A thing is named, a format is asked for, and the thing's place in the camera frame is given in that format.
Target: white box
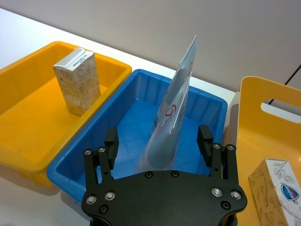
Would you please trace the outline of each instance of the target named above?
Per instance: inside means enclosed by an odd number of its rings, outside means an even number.
[[[82,115],[100,96],[94,53],[77,48],[53,68],[67,109]]]
[[[262,226],[301,226],[301,188],[288,161],[265,159],[249,182]]]

